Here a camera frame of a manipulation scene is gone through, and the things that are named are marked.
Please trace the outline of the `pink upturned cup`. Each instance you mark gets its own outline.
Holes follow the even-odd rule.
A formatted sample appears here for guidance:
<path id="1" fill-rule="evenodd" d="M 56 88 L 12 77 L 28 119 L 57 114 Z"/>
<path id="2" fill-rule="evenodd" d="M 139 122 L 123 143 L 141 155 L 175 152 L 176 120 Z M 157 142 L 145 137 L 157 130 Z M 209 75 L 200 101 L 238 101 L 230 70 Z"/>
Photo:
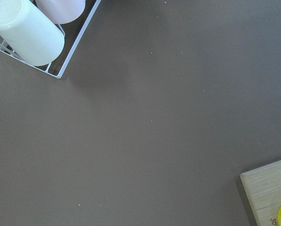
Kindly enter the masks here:
<path id="1" fill-rule="evenodd" d="M 85 0 L 36 0 L 39 10 L 54 24 L 76 20 L 84 11 Z"/>

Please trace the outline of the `white upturned cup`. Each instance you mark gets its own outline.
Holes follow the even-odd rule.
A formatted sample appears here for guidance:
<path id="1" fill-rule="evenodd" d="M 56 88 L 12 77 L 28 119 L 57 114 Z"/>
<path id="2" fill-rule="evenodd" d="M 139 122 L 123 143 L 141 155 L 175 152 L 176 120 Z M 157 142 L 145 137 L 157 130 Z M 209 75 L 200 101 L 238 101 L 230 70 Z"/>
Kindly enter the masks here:
<path id="1" fill-rule="evenodd" d="M 51 63 L 64 48 L 62 32 L 29 0 L 0 0 L 0 36 L 33 66 Z"/>

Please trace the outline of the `wooden cutting board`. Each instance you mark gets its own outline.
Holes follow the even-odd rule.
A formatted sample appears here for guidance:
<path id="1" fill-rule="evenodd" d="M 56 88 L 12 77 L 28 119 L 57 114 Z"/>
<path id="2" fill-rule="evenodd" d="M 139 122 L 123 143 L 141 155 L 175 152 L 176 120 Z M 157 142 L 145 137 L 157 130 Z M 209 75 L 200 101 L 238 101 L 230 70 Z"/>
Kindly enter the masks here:
<path id="1" fill-rule="evenodd" d="M 281 160 L 244 172 L 240 178 L 258 226 L 277 226 L 281 206 Z"/>

